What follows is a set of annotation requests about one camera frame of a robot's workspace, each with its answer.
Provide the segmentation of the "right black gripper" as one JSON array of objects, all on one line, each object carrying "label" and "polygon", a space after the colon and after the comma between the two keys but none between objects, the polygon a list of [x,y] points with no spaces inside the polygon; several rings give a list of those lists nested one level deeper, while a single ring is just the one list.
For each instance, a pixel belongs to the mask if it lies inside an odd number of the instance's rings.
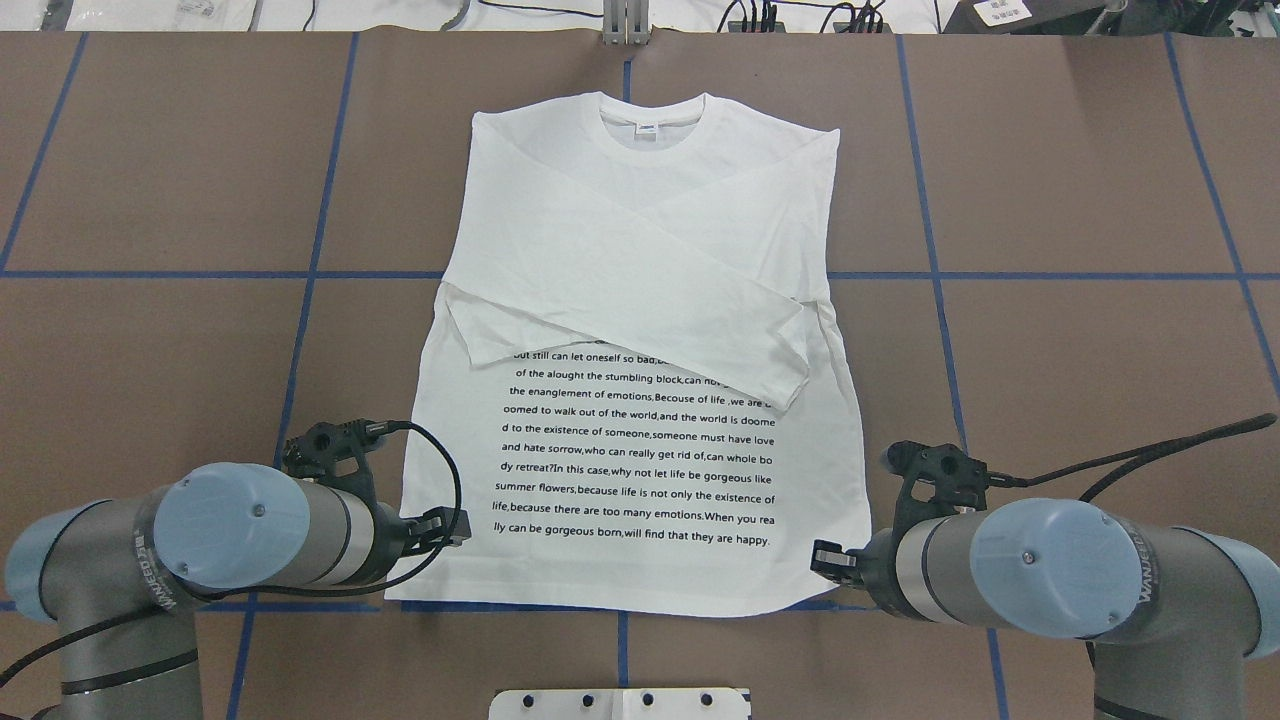
[{"label": "right black gripper", "polygon": [[845,550],[840,543],[815,539],[810,570],[828,582],[854,582],[877,607],[900,607],[895,569],[896,544],[890,528],[873,534],[865,547]]}]

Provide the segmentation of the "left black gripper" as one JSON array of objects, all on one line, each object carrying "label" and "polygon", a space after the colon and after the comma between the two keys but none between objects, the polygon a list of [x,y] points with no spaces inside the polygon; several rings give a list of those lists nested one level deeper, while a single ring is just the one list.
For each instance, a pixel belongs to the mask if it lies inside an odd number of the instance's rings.
[{"label": "left black gripper", "polygon": [[401,518],[388,503],[367,506],[374,536],[366,557],[366,582],[380,582],[403,557],[416,557],[444,547],[458,547],[472,537],[468,512],[434,507],[420,516]]}]

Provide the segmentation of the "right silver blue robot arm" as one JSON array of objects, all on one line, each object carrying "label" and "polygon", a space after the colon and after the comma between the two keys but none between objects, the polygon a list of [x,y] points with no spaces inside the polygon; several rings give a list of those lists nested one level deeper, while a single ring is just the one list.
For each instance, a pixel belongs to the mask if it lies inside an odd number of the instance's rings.
[{"label": "right silver blue robot arm", "polygon": [[925,623],[1084,641],[1097,719],[1243,719],[1245,664],[1277,652],[1277,564],[1189,527],[1068,498],[908,520],[812,570]]}]

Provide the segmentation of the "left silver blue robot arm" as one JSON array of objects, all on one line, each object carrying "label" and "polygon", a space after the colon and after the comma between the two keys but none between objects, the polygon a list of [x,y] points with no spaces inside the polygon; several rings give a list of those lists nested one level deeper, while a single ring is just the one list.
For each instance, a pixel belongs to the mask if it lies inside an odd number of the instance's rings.
[{"label": "left silver blue robot arm", "polygon": [[250,593],[371,594],[402,559],[471,536],[458,506],[399,518],[334,480],[214,462],[134,498],[42,518],[9,551],[18,612],[58,638],[3,673],[58,655],[60,700],[41,719],[201,719],[196,610]]}]

